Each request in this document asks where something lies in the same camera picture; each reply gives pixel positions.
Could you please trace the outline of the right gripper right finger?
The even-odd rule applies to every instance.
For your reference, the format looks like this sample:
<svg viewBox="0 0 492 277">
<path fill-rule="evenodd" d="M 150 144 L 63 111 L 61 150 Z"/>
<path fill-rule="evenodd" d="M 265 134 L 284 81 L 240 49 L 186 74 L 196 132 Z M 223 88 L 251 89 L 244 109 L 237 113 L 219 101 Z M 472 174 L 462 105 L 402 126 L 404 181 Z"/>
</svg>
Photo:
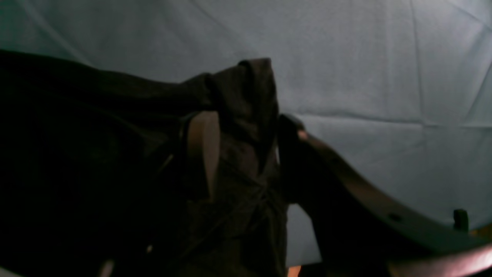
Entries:
<svg viewBox="0 0 492 277">
<path fill-rule="evenodd" d="M 411 210 L 300 120 L 278 118 L 284 193 L 310 217 L 327 277 L 490 277 L 491 241 Z"/>
</svg>

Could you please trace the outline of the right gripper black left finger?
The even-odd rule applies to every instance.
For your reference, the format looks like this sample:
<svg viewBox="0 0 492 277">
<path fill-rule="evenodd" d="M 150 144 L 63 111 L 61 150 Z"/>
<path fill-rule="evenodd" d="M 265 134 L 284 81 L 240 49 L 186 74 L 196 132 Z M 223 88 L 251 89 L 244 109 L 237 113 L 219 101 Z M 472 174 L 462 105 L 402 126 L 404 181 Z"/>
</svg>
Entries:
<svg viewBox="0 0 492 277">
<path fill-rule="evenodd" d="M 167 117 L 149 127 L 153 169 L 146 193 L 146 275 L 163 277 L 200 242 L 202 208 L 216 198 L 217 112 Z"/>
</svg>

